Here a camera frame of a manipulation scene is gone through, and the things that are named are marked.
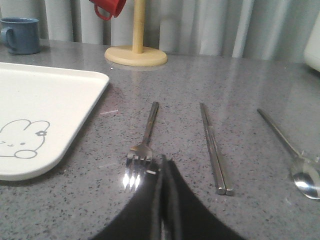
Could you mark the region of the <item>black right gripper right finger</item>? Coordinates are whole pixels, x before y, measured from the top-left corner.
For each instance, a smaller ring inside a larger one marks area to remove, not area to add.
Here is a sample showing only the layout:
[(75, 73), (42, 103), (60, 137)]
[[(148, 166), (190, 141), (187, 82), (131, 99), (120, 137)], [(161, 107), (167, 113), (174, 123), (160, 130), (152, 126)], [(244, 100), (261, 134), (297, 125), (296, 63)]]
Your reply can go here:
[(195, 196), (173, 160), (162, 158), (162, 215), (167, 240), (242, 240)]

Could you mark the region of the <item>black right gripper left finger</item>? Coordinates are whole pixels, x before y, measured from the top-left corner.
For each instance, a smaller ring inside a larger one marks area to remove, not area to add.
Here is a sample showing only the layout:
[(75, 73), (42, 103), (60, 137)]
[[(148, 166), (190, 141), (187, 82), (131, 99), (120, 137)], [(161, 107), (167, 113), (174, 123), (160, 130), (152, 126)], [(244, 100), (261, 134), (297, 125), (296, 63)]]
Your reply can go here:
[(124, 209), (93, 237), (94, 240), (160, 240), (164, 154), (148, 165), (143, 182)]

